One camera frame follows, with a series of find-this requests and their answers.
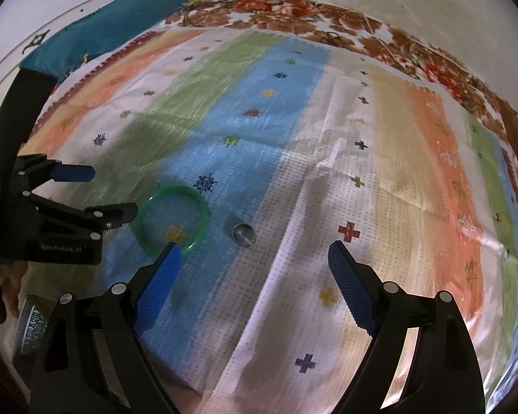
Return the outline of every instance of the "blue cross print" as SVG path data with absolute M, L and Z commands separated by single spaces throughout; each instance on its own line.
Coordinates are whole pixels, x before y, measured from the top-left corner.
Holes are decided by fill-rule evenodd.
M 294 365 L 299 366 L 300 374 L 306 374 L 309 369 L 315 368 L 316 363 L 313 363 L 311 359 L 313 359 L 313 355 L 311 355 L 310 353 L 305 354 L 304 359 L 296 359 L 296 363 Z
M 360 150 L 363 150 L 365 148 L 368 148 L 368 146 L 365 145 L 365 142 L 363 142 L 362 140 L 359 141 L 359 142 L 355 142 L 355 146 L 359 146 L 359 149 Z

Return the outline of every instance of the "red cross print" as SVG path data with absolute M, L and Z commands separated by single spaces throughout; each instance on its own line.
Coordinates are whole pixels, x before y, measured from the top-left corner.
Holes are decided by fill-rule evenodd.
M 347 221 L 346 226 L 340 226 L 337 229 L 337 232 L 344 234 L 344 241 L 346 243 L 351 243 L 353 238 L 359 238 L 359 235 L 361 234 L 358 230 L 355 230 L 355 224 L 349 221 Z

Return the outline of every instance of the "blue gripper pad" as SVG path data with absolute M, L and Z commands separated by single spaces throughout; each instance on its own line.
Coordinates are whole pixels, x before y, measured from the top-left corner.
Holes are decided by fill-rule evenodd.
M 182 252 L 176 244 L 165 256 L 136 300 L 133 330 L 137 336 L 151 329 L 167 300 L 182 266 Z
M 86 165 L 63 165 L 58 163 L 50 171 L 50 178 L 55 182 L 90 182 L 96 171 Z
M 336 243 L 328 249 L 328 267 L 357 326 L 375 336 L 380 326 L 374 317 L 374 301 Z

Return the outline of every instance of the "blue stripe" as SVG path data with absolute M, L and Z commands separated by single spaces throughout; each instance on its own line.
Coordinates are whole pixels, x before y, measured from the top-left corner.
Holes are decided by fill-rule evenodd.
M 156 188 L 192 186 L 200 175 L 209 173 L 217 181 L 213 191 L 203 193 L 211 210 L 208 236 L 197 251 L 185 257 L 156 326 L 142 335 L 150 352 L 177 374 L 190 364 L 195 326 L 239 251 L 229 236 L 230 229 L 238 220 L 252 223 L 329 56 L 326 48 L 284 38 L 250 66 L 217 100 L 184 146 L 162 162 Z M 276 73 L 287 77 L 277 78 Z M 264 90 L 275 94 L 266 97 Z M 249 109 L 260 113 L 246 117 Z M 222 143 L 226 136 L 241 140 L 228 147 Z M 104 256 L 100 272 L 107 275 L 102 276 L 101 287 L 105 282 L 130 279 L 136 267 L 153 261 L 144 255 L 129 229 L 106 246 Z
M 510 213 L 512 224 L 514 227 L 514 246 L 516 249 L 517 259 L 518 259 L 518 206 L 516 205 L 516 195 L 514 190 L 512 189 L 512 184 L 510 182 L 510 177 L 508 175 L 507 164 L 503 157 L 503 152 L 501 151 L 501 147 L 499 145 L 499 141 L 496 136 L 491 136 L 493 139 L 493 146 L 495 148 L 495 155 L 498 158 L 499 162 L 499 180 L 501 182 L 501 186 L 503 187 L 504 194 L 507 200 L 508 212 Z M 510 355 L 508 370 L 501 379 L 501 382 L 495 389 L 492 397 L 496 399 L 496 401 L 502 399 L 509 391 L 512 380 L 512 374 L 518 362 L 518 299 L 517 299 L 517 316 L 516 316 L 516 327 L 514 329 L 514 341 L 512 343 L 512 353 Z

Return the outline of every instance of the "human hand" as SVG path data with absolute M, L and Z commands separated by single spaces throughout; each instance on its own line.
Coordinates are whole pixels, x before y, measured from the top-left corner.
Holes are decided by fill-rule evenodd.
M 7 269 L 3 270 L 0 268 L 2 300 L 14 317 L 19 317 L 18 295 L 21 289 L 21 279 L 27 272 L 28 267 L 29 265 L 26 261 L 16 260 Z

